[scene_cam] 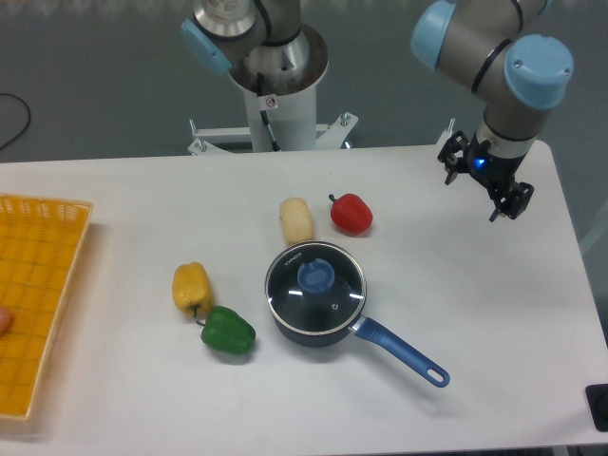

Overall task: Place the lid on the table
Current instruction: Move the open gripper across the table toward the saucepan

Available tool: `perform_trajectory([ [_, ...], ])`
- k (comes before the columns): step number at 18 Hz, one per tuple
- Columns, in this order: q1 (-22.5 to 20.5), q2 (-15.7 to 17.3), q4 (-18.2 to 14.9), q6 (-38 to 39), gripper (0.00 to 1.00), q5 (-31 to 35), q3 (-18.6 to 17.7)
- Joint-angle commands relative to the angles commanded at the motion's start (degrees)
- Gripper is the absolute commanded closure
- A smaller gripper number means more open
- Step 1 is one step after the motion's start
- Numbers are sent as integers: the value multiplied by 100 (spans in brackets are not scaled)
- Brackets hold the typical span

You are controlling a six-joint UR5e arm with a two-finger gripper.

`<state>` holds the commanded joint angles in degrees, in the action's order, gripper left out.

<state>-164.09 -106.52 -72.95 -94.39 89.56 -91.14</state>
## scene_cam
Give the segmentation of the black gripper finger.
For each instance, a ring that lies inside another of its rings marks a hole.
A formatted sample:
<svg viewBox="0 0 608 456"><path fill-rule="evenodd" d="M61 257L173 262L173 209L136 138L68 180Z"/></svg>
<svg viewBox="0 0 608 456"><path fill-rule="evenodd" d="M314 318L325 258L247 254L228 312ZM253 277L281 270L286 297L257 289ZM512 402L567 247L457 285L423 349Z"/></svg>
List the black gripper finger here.
<svg viewBox="0 0 608 456"><path fill-rule="evenodd" d="M488 187L488 195L495 209L489 217L493 222L498 217L516 219L527 208L534 194L534 186L527 182L510 181L507 185Z"/></svg>
<svg viewBox="0 0 608 456"><path fill-rule="evenodd" d="M445 185L453 183L460 174L469 173L465 155L468 147L469 140L461 130L452 134L444 143L437 160L446 170Z"/></svg>

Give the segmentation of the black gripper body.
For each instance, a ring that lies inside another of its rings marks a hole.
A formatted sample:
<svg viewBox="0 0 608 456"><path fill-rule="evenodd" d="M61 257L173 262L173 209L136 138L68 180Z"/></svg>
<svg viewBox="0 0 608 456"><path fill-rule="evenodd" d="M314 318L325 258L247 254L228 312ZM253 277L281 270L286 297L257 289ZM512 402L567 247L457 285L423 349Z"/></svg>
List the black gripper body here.
<svg viewBox="0 0 608 456"><path fill-rule="evenodd" d="M515 173L523 162L524 155L517 158L500 158L492 155L489 140L479 142L474 137L467 149L467 165L473 179L486 188L508 188L515 180Z"/></svg>

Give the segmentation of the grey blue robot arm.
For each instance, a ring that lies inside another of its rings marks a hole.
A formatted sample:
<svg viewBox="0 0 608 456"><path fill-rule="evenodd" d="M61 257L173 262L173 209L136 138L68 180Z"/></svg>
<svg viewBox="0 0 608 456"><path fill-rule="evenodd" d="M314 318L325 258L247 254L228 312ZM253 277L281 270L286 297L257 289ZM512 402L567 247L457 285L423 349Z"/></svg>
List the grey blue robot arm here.
<svg viewBox="0 0 608 456"><path fill-rule="evenodd" d="M546 9L544 1L437 1L410 39L420 62L484 100L474 135L449 129L438 159L449 181L478 182L498 217L526 209L534 189L516 171L574 71L563 43L524 33ZM337 148L354 126L349 115L325 128L316 122L329 53L298 2L198 1L180 33L199 62L240 89L255 151Z"/></svg>

